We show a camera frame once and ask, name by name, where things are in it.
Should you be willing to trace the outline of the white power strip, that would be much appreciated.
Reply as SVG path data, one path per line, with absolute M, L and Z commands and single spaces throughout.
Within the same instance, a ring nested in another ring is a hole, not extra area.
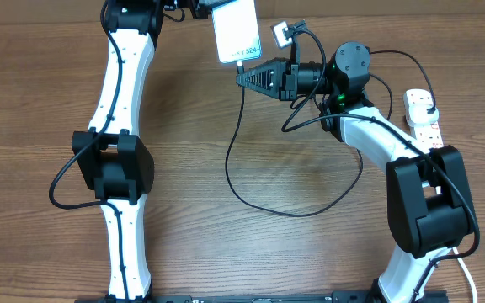
M 412 88 L 403 95 L 406 121 L 410 127 L 411 135 L 427 148 L 441 148 L 444 146 L 438 120 L 439 110 L 432 114 L 428 110 L 433 107 L 433 99 L 429 91 Z

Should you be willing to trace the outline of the white USB wall charger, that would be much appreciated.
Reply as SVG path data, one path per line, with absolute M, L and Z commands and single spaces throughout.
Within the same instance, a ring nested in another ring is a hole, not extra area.
M 429 112 L 429 108 L 423 105 L 411 105 L 406 110 L 406 121 L 410 127 L 421 127 L 431 125 L 438 121 L 439 110 Z

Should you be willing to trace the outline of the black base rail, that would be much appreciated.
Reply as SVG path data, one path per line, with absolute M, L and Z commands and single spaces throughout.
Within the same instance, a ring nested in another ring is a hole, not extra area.
M 149 296 L 145 300 L 135 299 L 129 302 L 151 303 L 362 303 L 370 301 L 368 290 L 334 291 L 330 295 L 271 295 L 271 296 L 217 296 L 217 297 L 191 297 L 190 295 Z M 114 298 L 100 298 L 94 300 L 75 300 L 75 302 L 126 302 Z M 426 292 L 425 297 L 418 302 L 448 303 L 449 298 L 445 291 Z

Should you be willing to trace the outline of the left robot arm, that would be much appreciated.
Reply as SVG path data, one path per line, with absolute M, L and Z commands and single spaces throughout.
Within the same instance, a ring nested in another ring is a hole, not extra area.
M 85 131 L 72 136 L 74 161 L 103 212 L 110 278 L 105 302 L 152 301 L 144 211 L 154 160 L 140 138 L 140 109 L 147 71 L 163 20 L 176 9 L 205 19 L 216 2 L 107 1 L 101 26 L 109 56 L 98 106 Z

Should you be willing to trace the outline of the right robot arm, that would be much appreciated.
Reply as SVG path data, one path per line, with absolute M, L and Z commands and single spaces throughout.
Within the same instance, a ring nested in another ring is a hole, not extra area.
M 397 128 L 368 99 L 372 50 L 342 44 L 324 63 L 301 63 L 298 55 L 237 68 L 237 85 L 280 101 L 324 96 L 316 118 L 338 141 L 366 155 L 386 175 L 387 220 L 396 243 L 385 271 L 369 290 L 340 290 L 340 302 L 446 302 L 425 292 L 445 260 L 471 256 L 480 230 L 461 153 L 428 147 Z

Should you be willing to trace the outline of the blue-screen smartphone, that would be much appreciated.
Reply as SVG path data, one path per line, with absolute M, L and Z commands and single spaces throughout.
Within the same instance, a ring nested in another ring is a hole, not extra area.
M 236 0 L 212 9 L 218 59 L 227 64 L 262 55 L 254 0 Z

